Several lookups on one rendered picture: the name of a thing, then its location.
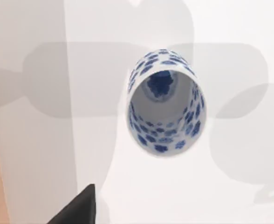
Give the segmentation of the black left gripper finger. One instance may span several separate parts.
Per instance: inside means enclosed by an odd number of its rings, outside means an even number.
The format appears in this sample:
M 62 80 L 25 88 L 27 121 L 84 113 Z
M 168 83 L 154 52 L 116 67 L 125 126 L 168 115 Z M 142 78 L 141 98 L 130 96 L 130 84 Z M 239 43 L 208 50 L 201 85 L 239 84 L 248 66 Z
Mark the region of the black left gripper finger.
M 46 224 L 96 224 L 95 184 L 89 184 Z

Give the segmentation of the white and blue patterned cup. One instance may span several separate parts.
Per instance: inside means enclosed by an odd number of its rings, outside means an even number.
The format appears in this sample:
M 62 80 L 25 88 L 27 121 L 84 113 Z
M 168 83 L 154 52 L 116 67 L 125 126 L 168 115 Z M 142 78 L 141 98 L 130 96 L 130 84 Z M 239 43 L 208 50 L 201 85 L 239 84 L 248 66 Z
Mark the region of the white and blue patterned cup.
M 126 122 L 147 153 L 172 157 L 190 149 L 207 119 L 206 98 L 190 64 L 158 49 L 135 65 L 127 85 Z

